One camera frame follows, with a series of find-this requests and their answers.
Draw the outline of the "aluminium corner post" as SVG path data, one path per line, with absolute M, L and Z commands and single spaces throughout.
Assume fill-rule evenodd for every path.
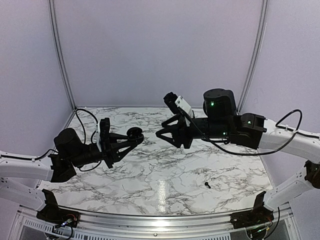
M 63 48 L 61 44 L 59 26 L 58 26 L 58 20 L 57 20 L 56 4 L 54 0 L 48 0 L 47 2 L 48 2 L 50 25 L 51 25 L 52 35 L 53 35 L 53 44 L 56 52 L 58 67 L 62 77 L 62 82 L 63 82 L 68 103 L 70 105 L 70 108 L 74 111 L 77 108 L 77 106 L 72 93 L 68 71 L 65 64 L 65 60 L 64 60 Z
M 254 45 L 253 45 L 253 51 L 251 54 L 251 58 L 250 58 L 248 70 L 246 73 L 245 81 L 244 81 L 244 84 L 243 84 L 243 87 L 241 90 L 239 102 L 237 105 L 237 112 L 238 113 L 241 113 L 244 110 L 245 103 L 248 98 L 251 85 L 253 83 L 256 66 L 258 63 L 258 59 L 259 59 L 260 52 L 261 52 L 262 45 L 263 45 L 263 41 L 264 41 L 269 5 L 270 5 L 269 0 L 263 0 L 261 2 L 260 15 L 259 15 L 259 21 L 258 21 L 258 27 L 257 27 L 256 36 L 255 36 L 255 41 L 254 41 Z

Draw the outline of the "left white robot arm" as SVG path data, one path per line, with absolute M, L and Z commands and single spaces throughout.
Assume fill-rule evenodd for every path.
M 31 208 L 58 223 L 63 219 L 55 195 L 46 189 L 39 190 L 16 182 L 15 178 L 65 183 L 74 177 L 76 169 L 85 165 L 105 162 L 108 168 L 122 160 L 144 140 L 142 130 L 130 128 L 125 135 L 103 130 L 95 143 L 82 143 L 76 131 L 67 128 L 54 139 L 57 153 L 32 157 L 0 155 L 0 197 Z

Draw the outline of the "aluminium front frame rail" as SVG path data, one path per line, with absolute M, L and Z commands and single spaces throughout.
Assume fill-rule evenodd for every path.
M 281 206 L 274 220 L 250 227 L 235 227 L 232 212 L 180 216 L 140 216 L 77 209 L 77 226 L 54 228 L 38 219 L 36 211 L 18 208 L 10 240 L 299 240 L 289 205 Z

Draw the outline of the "black earbud charging case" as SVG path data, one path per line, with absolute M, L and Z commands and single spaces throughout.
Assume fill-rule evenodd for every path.
M 132 127 L 126 132 L 127 140 L 130 142 L 142 143 L 144 140 L 143 130 L 139 127 Z

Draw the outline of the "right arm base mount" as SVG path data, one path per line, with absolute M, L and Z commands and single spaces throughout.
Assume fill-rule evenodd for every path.
M 238 211 L 230 215 L 230 223 L 234 229 L 247 228 L 274 220 L 273 210 L 267 209 L 264 204 L 266 193 L 263 191 L 255 197 L 251 210 Z

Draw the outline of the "left aluminium corner post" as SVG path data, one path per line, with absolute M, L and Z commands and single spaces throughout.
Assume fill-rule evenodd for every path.
M 77 106 L 72 93 L 68 71 L 65 64 L 65 60 L 64 60 L 63 48 L 61 44 L 59 26 L 58 26 L 58 20 L 57 20 L 56 4 L 54 0 L 48 0 L 47 2 L 48 2 L 50 25 L 51 25 L 52 35 L 53 35 L 53 44 L 56 52 L 58 67 L 62 77 L 62 82 L 63 82 L 68 103 L 70 105 L 70 108 L 74 111 L 77 108 Z

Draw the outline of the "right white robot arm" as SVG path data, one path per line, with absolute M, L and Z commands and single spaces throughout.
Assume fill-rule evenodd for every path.
M 272 190 L 259 194 L 247 219 L 258 224 L 280 205 L 309 190 L 320 187 L 320 135 L 291 128 L 254 113 L 237 113 L 234 93 L 214 88 L 203 94 L 205 117 L 196 118 L 192 107 L 182 96 L 169 92 L 165 104 L 174 114 L 164 121 L 156 136 L 176 148 L 189 149 L 194 139 L 212 143 L 234 144 L 253 150 L 263 149 L 262 155 L 284 152 L 306 160 L 301 170 Z

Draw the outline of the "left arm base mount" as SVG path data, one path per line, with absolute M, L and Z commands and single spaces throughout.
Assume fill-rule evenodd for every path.
M 80 213 L 74 210 L 60 208 L 54 193 L 43 189 L 44 193 L 44 207 L 37 211 L 36 217 L 40 220 L 47 221 L 54 224 L 62 224 L 67 220 L 71 220 L 70 225 L 76 228 L 79 222 Z

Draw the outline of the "right aluminium corner post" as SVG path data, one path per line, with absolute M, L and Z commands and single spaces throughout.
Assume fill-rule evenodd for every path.
M 256 36 L 255 36 L 255 41 L 254 41 L 254 45 L 253 45 L 253 51 L 251 54 L 251 58 L 250 58 L 248 70 L 246 73 L 245 81 L 244 81 L 244 84 L 243 84 L 243 87 L 241 90 L 239 102 L 237 105 L 237 112 L 238 113 L 241 113 L 244 110 L 245 103 L 248 98 L 251 85 L 253 83 L 256 66 L 258 63 L 258 59 L 259 59 L 260 52 L 261 52 L 262 45 L 263 45 L 263 41 L 264 41 L 269 5 L 270 5 L 269 0 L 263 0 L 261 2 L 260 15 L 259 15 L 259 21 L 258 21 L 258 27 L 257 27 Z

